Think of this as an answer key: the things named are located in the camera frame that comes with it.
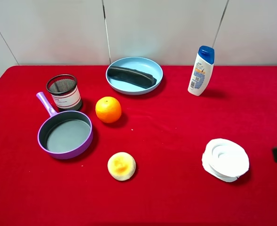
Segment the white blue shampoo bottle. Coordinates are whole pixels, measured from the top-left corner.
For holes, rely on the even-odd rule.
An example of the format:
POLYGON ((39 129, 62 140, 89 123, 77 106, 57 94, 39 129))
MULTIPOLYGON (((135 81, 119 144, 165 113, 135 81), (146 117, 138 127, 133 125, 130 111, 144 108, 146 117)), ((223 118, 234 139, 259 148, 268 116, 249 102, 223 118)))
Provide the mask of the white blue shampoo bottle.
POLYGON ((214 67, 214 49, 209 46, 201 46, 198 50, 193 66, 188 92, 200 96, 207 88, 214 67))

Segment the black glasses case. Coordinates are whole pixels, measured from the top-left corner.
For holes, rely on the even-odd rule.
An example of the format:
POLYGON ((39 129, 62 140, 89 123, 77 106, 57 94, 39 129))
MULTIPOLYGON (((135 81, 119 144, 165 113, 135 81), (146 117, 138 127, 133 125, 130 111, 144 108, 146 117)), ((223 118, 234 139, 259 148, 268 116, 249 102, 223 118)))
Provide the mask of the black glasses case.
POLYGON ((107 75, 114 80, 130 83, 144 89, 154 86, 157 82, 157 79, 149 73, 120 66, 111 66, 107 75))

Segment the black mesh pen holder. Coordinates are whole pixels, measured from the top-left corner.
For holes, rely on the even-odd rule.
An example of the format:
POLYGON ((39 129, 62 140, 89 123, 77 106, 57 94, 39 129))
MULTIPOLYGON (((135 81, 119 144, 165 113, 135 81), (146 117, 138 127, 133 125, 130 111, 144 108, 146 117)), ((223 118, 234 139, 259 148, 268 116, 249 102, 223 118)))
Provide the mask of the black mesh pen holder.
POLYGON ((51 78, 46 84, 46 89, 60 112, 81 109, 83 103, 77 79, 73 75, 60 74, 51 78))

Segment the white round plastic lid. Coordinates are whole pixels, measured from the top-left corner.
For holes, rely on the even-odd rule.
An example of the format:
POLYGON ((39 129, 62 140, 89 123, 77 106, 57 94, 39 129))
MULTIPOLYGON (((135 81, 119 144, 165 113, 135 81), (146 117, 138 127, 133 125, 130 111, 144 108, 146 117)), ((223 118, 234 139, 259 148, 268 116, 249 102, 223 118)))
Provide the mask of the white round plastic lid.
POLYGON ((234 182, 249 170, 249 158, 238 144, 223 138, 210 140, 202 154, 206 172, 224 181, 234 182))

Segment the red table cloth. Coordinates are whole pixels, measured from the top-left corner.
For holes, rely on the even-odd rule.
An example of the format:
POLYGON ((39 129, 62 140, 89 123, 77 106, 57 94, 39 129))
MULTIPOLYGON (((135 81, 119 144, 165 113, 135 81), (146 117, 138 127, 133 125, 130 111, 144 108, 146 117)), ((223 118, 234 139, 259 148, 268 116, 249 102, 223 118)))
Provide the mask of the red table cloth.
POLYGON ((0 226, 277 226, 277 66, 218 66, 201 96, 192 68, 164 66, 151 93, 115 92, 106 66, 13 66, 0 78, 0 226), (59 161, 37 142, 49 117, 36 94, 53 76, 78 79, 94 129, 82 155, 59 161), (121 117, 104 123, 97 101, 114 97, 121 117), (202 166, 212 139, 240 145, 249 170, 224 182, 202 166), (119 152, 136 162, 126 181, 108 172, 119 152))

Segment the orange fruit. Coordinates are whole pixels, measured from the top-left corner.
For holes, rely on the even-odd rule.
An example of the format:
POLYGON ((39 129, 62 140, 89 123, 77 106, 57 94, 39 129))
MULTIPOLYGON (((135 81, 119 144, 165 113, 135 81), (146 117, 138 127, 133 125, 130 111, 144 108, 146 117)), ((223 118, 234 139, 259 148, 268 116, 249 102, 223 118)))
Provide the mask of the orange fruit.
POLYGON ((103 97, 97 101, 95 113, 102 122, 114 123, 121 117, 121 104, 114 97, 103 97))

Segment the yellow round bun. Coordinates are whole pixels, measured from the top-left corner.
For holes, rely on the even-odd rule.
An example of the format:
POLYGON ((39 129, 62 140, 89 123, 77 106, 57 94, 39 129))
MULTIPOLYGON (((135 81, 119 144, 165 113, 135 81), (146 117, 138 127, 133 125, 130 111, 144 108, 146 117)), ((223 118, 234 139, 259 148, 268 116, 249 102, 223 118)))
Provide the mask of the yellow round bun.
POLYGON ((114 179, 126 181, 134 175, 136 162, 130 154, 119 152, 109 158, 107 168, 114 179))

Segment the purple toy frying pan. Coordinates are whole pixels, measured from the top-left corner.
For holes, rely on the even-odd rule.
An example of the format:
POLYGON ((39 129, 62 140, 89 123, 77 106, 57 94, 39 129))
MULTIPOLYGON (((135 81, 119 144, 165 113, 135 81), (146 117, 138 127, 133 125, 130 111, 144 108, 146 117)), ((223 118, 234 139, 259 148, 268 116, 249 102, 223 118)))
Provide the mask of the purple toy frying pan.
POLYGON ((36 97, 49 114, 37 134, 41 149, 59 160, 71 159, 85 152, 93 141, 90 118, 79 111, 56 112, 43 92, 37 93, 36 97))

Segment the light blue plate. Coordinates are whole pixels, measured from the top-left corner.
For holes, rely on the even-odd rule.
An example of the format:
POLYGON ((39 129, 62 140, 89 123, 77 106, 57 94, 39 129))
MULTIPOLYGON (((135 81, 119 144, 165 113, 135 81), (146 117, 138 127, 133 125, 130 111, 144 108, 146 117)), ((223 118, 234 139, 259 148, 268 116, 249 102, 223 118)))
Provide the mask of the light blue plate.
POLYGON ((143 57, 125 57, 106 70, 106 80, 117 92, 143 95, 156 89, 163 79, 163 70, 156 62, 143 57))

